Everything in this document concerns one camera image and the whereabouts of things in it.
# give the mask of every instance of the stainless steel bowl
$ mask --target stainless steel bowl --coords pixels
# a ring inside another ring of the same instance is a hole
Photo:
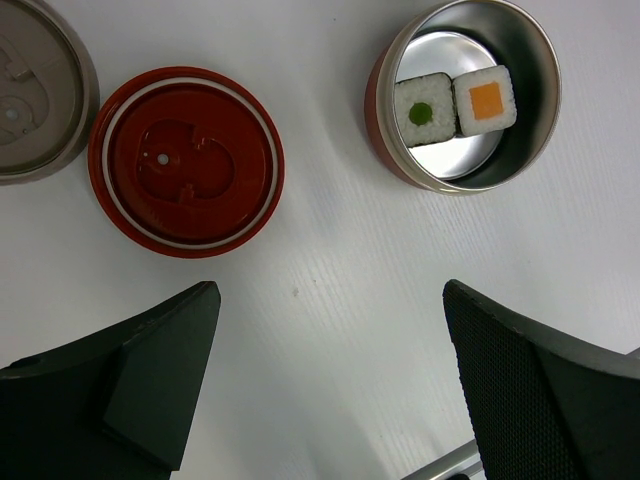
[[[493,132],[408,149],[394,111],[395,84],[445,72],[506,65],[518,108],[516,124]],[[542,27],[502,0],[458,0],[424,12],[380,56],[365,101],[371,141],[383,162],[414,186],[468,195],[502,185],[546,147],[560,110],[560,68]]]

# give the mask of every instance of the orange filling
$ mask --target orange filling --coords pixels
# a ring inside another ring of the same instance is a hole
[[[504,113],[500,84],[488,83],[469,90],[471,93],[471,105],[476,120],[486,120]]]

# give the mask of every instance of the white rim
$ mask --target white rim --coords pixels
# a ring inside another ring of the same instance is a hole
[[[198,244],[198,245],[190,245],[190,244],[172,242],[170,240],[164,239],[162,237],[159,237],[159,236],[151,233],[150,231],[145,229],[142,225],[140,225],[138,222],[136,222],[127,213],[127,211],[122,206],[122,204],[120,203],[120,200],[118,199],[118,196],[115,193],[115,190],[114,190],[112,182],[111,182],[111,177],[109,175],[109,161],[108,161],[109,144],[111,143],[111,138],[113,137],[113,132],[114,132],[118,122],[122,118],[122,116],[129,109],[129,107],[131,107],[131,105],[136,100],[138,100],[140,97],[142,97],[143,95],[146,95],[147,93],[149,93],[149,92],[151,92],[153,90],[156,90],[158,88],[166,87],[168,85],[176,85],[176,84],[205,85],[207,87],[212,87],[212,88],[215,88],[216,90],[220,90],[220,91],[222,91],[222,92],[224,92],[224,93],[226,93],[228,95],[231,95],[233,98],[235,98],[240,103],[242,103],[242,105],[244,105],[251,112],[251,114],[256,118],[256,120],[258,120],[258,123],[262,127],[262,130],[264,131],[265,135],[267,136],[267,140],[269,141],[269,148],[271,149],[271,158],[273,159],[273,176],[271,177],[271,186],[269,188],[269,195],[267,196],[267,200],[264,202],[264,205],[260,209],[260,212],[258,213],[256,218],[254,218],[249,225],[247,225],[244,229],[242,229],[240,232],[236,233],[235,235],[233,235],[231,237],[228,237],[228,238],[226,238],[224,240],[221,240],[219,242],[207,243],[207,244]],[[278,152],[276,150],[275,140],[273,139],[273,135],[271,134],[271,131],[269,130],[269,127],[267,126],[267,123],[265,122],[264,118],[262,118],[262,115],[260,115],[260,112],[258,112],[255,109],[255,107],[253,105],[251,105],[251,103],[249,103],[247,101],[247,99],[242,97],[237,92],[231,90],[230,88],[228,88],[228,87],[226,87],[224,85],[221,85],[219,83],[213,82],[211,80],[204,80],[204,79],[201,79],[201,78],[193,78],[193,77],[176,77],[176,78],[171,78],[171,79],[168,79],[168,80],[161,80],[159,82],[152,83],[151,85],[148,85],[148,86],[142,88],[141,90],[138,90],[133,95],[131,95],[127,99],[127,101],[124,102],[122,104],[122,106],[116,111],[115,115],[111,118],[111,122],[109,123],[109,126],[107,128],[107,133],[105,134],[105,137],[104,137],[104,140],[103,140],[103,143],[102,143],[101,157],[102,157],[102,174],[104,175],[104,181],[105,181],[105,184],[107,186],[107,190],[109,191],[109,196],[111,197],[111,200],[113,201],[114,205],[116,206],[116,208],[118,209],[120,214],[136,230],[138,230],[140,233],[142,233],[146,237],[149,237],[150,239],[155,240],[156,242],[161,243],[163,245],[167,245],[169,247],[179,248],[179,249],[183,249],[183,250],[204,250],[204,249],[209,249],[209,248],[221,247],[221,246],[224,246],[224,245],[227,245],[227,244],[233,242],[234,240],[237,240],[238,238],[242,237],[243,235],[246,235],[249,231],[251,231],[251,229],[253,229],[260,222],[260,220],[264,217],[265,213],[267,212],[267,209],[271,205],[273,197],[275,196],[275,193],[276,193],[276,186],[277,186],[277,183],[278,183],[277,179],[278,179],[278,175],[280,173],[279,172],[279,168],[278,168]]]

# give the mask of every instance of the rice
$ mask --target rice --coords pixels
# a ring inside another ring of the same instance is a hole
[[[507,67],[466,73],[453,81],[453,88],[465,137],[504,130],[516,123],[516,101]]]
[[[456,135],[451,78],[435,73],[397,83],[398,128],[407,147],[446,142]]]

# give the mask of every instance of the white table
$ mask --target white table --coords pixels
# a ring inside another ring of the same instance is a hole
[[[219,283],[173,478],[399,479],[470,440],[440,298],[453,277],[603,347],[640,344],[636,0],[519,1],[560,57],[560,124],[524,176],[471,198],[403,184],[364,134],[374,60],[431,0],[50,3],[85,41],[103,100],[155,67],[210,68],[265,105],[285,145],[271,222],[208,260],[125,238],[94,198],[85,155],[0,189],[0,364]]]

